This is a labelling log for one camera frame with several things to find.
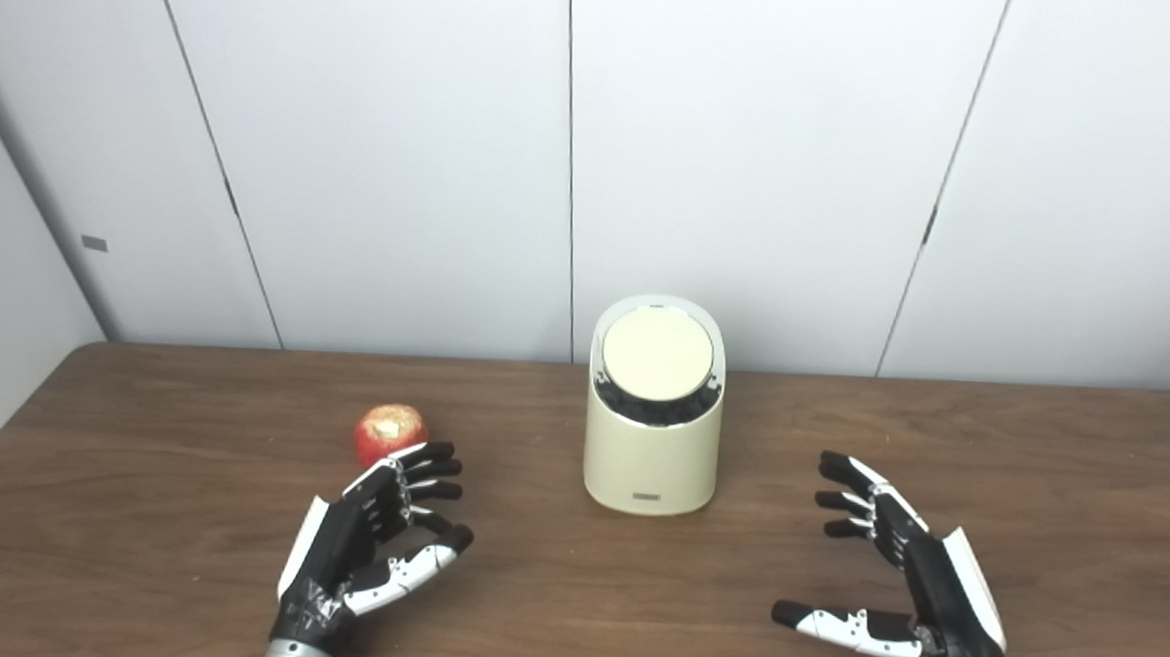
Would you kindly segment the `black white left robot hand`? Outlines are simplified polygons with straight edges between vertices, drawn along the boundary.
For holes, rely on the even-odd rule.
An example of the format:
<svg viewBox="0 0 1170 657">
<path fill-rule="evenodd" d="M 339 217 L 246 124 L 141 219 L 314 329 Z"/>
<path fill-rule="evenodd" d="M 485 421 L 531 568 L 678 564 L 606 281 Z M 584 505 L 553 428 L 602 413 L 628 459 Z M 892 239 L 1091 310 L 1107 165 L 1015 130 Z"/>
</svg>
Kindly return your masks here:
<svg viewBox="0 0 1170 657">
<path fill-rule="evenodd" d="M 270 657 L 344 657 L 358 618 L 402 600 L 457 562 L 474 534 L 421 507 L 461 499 L 449 441 L 383 455 L 333 502 L 317 497 L 277 586 Z"/>
</svg>

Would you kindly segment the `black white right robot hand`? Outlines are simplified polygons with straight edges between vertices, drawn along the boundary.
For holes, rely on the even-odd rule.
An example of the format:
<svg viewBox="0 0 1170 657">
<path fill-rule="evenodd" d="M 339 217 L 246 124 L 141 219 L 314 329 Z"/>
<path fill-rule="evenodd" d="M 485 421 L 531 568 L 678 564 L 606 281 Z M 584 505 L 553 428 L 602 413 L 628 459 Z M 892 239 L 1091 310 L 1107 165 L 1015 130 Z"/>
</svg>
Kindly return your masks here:
<svg viewBox="0 0 1170 657">
<path fill-rule="evenodd" d="M 815 493 L 815 504 L 847 513 L 826 523 L 825 534 L 874 544 L 906 578 L 914 611 L 846 611 L 782 599 L 771 610 L 775 623 L 865 657 L 1007 657 L 1002 615 L 962 527 L 932 534 L 890 480 L 847 452 L 823 451 L 817 470 L 839 489 Z"/>
</svg>

